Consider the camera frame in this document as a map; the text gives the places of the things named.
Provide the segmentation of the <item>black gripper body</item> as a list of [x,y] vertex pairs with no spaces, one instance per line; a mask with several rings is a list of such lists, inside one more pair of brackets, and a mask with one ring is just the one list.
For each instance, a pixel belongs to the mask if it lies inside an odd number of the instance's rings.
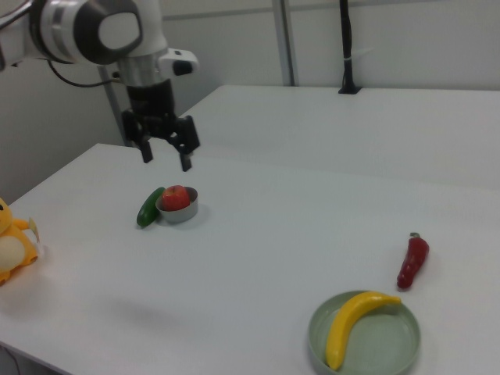
[[122,112],[128,141],[139,148],[142,138],[167,141],[178,152],[193,152],[200,146],[191,116],[179,117],[170,80],[149,87],[127,87],[130,108]]

